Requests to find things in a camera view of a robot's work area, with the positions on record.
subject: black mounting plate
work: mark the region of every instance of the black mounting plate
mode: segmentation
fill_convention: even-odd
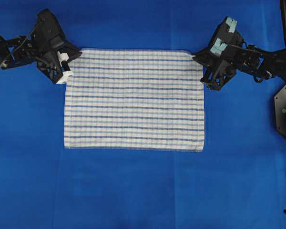
[[[286,138],[286,85],[274,96],[276,129]]]

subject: striped towel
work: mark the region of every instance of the striped towel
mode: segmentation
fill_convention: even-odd
[[[66,148],[203,149],[203,69],[188,52],[82,52],[70,63]]]

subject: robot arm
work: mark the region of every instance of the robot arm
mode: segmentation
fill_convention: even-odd
[[[193,59],[206,67],[201,82],[211,90],[220,90],[235,75],[236,70],[253,76],[257,83],[276,76],[286,82],[286,49],[267,52],[246,44],[235,30],[236,21],[226,17],[217,27],[210,43],[194,53]]]
[[[56,17],[48,9],[38,14],[37,23],[26,36],[5,40],[0,36],[0,68],[9,69],[37,62],[37,68],[53,83],[66,83],[72,75],[68,63],[82,53],[65,40]]]

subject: cable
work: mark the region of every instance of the cable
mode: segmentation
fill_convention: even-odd
[[[14,52],[16,52],[19,48],[21,48],[24,43],[29,39],[29,37],[32,35],[32,33],[36,30],[37,26],[39,25],[39,23],[37,23],[34,28],[32,29],[32,31],[26,36],[26,38],[23,40],[23,42],[17,47],[15,48],[12,52],[10,52],[1,62],[0,62],[0,66],[2,65],[2,63],[4,63],[10,56],[12,56],[12,54]]]

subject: blue fabric surface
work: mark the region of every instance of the blue fabric surface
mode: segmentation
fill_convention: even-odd
[[[78,47],[205,47],[224,16],[247,43],[285,47],[277,0],[0,0],[0,35],[27,34],[49,8]],[[0,229],[285,228],[279,78],[238,72],[205,90],[202,153],[63,148],[64,85],[35,64],[0,70]]]

